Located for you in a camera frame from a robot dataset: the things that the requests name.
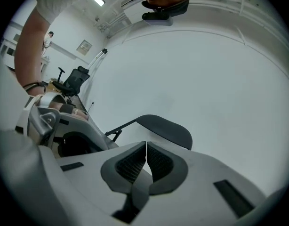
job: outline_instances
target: person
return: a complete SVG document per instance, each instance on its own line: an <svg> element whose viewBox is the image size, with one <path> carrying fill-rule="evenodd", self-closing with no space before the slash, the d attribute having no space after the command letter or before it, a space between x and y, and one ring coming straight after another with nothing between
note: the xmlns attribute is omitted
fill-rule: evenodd
<svg viewBox="0 0 289 226"><path fill-rule="evenodd" d="M42 55L45 48L49 48L52 44L51 38L54 36L54 32L50 31L44 37L44 42L42 46Z"/></svg>
<svg viewBox="0 0 289 226"><path fill-rule="evenodd" d="M66 8L79 0L37 0L37 5L25 22L17 47L15 51L15 72L18 82L24 87L30 83L38 83L28 91L31 96L44 94L44 88L41 86L41 51L45 34L49 26ZM185 0L146 0L149 6L159 6L166 8L179 3L185 3ZM52 103L50 107L60 109L61 104ZM85 112L72 110L83 118L88 118Z"/></svg>

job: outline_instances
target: forearm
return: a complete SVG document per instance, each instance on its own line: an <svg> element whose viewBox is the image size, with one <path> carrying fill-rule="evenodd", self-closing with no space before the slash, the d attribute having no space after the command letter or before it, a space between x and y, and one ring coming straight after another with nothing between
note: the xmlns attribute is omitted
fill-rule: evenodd
<svg viewBox="0 0 289 226"><path fill-rule="evenodd" d="M23 27L15 51L15 72L22 86L42 81L41 52L48 28L49 23L34 9ZM44 94L44 89L37 87L29 91L29 94Z"/></svg>

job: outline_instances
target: cap brim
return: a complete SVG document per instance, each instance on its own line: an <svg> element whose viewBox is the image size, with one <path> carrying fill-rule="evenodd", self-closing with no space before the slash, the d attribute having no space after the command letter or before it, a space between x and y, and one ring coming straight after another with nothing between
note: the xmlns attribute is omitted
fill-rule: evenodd
<svg viewBox="0 0 289 226"><path fill-rule="evenodd" d="M187 12L189 1L190 0L183 0L182 2L178 4L172 5L170 7L165 7L165 8L162 8L162 7L160 8L156 5L152 5L148 1L143 1L142 5L145 8L153 9L155 12L157 12L158 9L161 9L162 12L168 13L171 15L171 17L174 17L174 16L178 16Z"/></svg>

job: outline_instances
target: bracelet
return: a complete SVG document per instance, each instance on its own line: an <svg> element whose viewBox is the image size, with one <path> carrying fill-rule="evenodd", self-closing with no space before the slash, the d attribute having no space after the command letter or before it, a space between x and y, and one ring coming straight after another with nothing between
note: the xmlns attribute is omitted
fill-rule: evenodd
<svg viewBox="0 0 289 226"><path fill-rule="evenodd" d="M31 89L36 88L36 87L44 87L44 93L46 92L46 84L43 82L34 82L34 83L29 83L29 84L23 86L23 88L25 89L26 92L28 92Z"/></svg>

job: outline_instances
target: wall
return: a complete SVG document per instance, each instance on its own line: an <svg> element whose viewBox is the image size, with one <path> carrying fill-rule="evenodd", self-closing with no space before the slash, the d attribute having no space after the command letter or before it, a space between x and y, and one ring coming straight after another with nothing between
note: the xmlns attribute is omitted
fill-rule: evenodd
<svg viewBox="0 0 289 226"><path fill-rule="evenodd" d="M36 4L36 0L27 0L21 6L5 32L4 37L6 39L13 41L14 35L21 33L20 29L24 26ZM62 67L66 71L62 75L62 80L66 80L73 68L77 68L79 65L87 67L103 48L104 35L94 28L93 23L74 7L63 11L52 23L49 31L53 31L54 36L52 38L53 45L47 49L44 55L50 57L50 63L42 78L44 81L57 78L58 67ZM92 44L92 48L85 56L76 51L83 40Z"/></svg>
<svg viewBox="0 0 289 226"><path fill-rule="evenodd" d="M289 179L289 54L242 17L189 10L170 28L140 23L113 37L85 105L102 131L149 113L179 123L194 151L269 195ZM165 142L132 125L118 144L140 140Z"/></svg>

